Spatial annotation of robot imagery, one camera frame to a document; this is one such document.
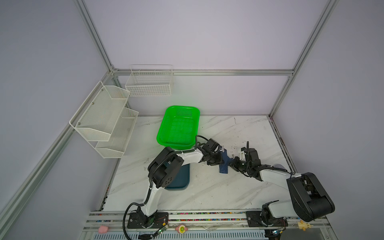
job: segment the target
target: white mesh shelf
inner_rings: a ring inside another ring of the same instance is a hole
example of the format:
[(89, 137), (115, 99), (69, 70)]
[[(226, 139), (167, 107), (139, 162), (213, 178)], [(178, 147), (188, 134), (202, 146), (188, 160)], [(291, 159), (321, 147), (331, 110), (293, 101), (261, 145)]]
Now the white mesh shelf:
[(125, 89), (103, 86), (74, 128), (87, 141), (108, 141), (128, 96)]
[(124, 155), (138, 114), (139, 112), (123, 108), (110, 140), (96, 144), (95, 149), (103, 158), (121, 158)]
[(132, 97), (171, 96), (172, 65), (131, 65), (131, 75), (125, 88)]
[(125, 89), (99, 82), (70, 120), (70, 125), (103, 158), (121, 158), (128, 146), (139, 114), (125, 107), (128, 96)]

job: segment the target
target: pink toy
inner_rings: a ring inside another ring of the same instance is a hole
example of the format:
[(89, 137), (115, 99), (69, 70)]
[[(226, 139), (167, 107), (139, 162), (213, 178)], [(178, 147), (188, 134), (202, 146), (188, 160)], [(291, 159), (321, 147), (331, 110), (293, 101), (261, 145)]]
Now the pink toy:
[(180, 224), (179, 226), (175, 227), (175, 230), (178, 233), (185, 233), (188, 230), (188, 228), (186, 226), (184, 226), (183, 224)]
[(108, 232), (107, 226), (100, 226), (99, 227), (99, 233), (106, 233), (106, 232)]

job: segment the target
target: black mounting plate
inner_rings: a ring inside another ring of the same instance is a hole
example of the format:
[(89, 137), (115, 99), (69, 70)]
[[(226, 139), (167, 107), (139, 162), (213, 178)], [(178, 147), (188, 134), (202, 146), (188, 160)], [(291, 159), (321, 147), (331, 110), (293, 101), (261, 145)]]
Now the black mounting plate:
[[(248, 227), (265, 227), (265, 225), (262, 224), (262, 217), (260, 216), (261, 211), (247, 211), (245, 212), (245, 215), (247, 216), (247, 222)], [(272, 227), (282, 227), (282, 222), (277, 220), (276, 223), (272, 225)]]
[[(163, 227), (163, 223), (168, 222), (168, 213), (167, 212), (155, 212), (154, 214), (154, 221), (152, 226), (150, 228), (161, 228)], [(142, 225), (142, 222), (139, 219), (139, 216), (137, 212), (132, 212), (129, 214), (129, 220), (127, 224), (128, 229), (133, 228), (144, 228)]]

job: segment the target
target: robotic arm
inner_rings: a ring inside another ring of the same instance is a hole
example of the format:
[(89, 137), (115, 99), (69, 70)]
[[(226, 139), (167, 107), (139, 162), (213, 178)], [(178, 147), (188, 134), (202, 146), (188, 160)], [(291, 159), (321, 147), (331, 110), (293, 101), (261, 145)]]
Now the robotic arm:
[[(132, 203), (130, 205), (138, 206), (137, 215), (144, 228), (153, 224), (161, 193), (176, 177), (181, 166), (198, 162), (207, 162), (207, 165), (211, 166), (223, 163), (224, 149), (222, 146), (215, 140), (208, 140), (204, 137), (202, 138), (207, 142), (198, 144), (197, 137), (202, 136), (196, 136), (194, 149), (175, 151), (170, 147), (165, 147), (149, 165), (149, 190), (145, 201), (142, 204)], [(248, 142), (247, 147), (243, 147), (241, 150), (240, 158), (235, 157), (229, 163), (233, 170), (247, 177), (283, 187), (289, 190), (291, 195), (291, 200), (269, 202), (262, 206), (260, 214), (262, 225), (271, 226), (276, 219), (282, 217), (300, 217), (309, 222), (334, 211), (332, 200), (314, 174), (310, 172), (291, 173), (283, 167), (263, 165), (257, 151), (253, 148), (250, 149)]]

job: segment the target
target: slotted metal panel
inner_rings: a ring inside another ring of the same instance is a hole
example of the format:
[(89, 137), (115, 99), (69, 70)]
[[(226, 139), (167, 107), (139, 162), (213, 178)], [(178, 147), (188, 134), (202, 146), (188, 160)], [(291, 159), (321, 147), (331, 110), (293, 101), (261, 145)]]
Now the slotted metal panel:
[[(153, 232), (127, 232), (132, 240), (137, 240), (138, 236), (144, 233)], [(105, 234), (96, 233), (93, 239), (126, 239), (123, 232), (109, 232)], [(164, 232), (155, 239), (205, 239), (205, 240), (258, 240), (268, 239), (265, 237), (265, 231), (259, 229), (252, 230), (191, 230), (184, 234), (176, 231)]]

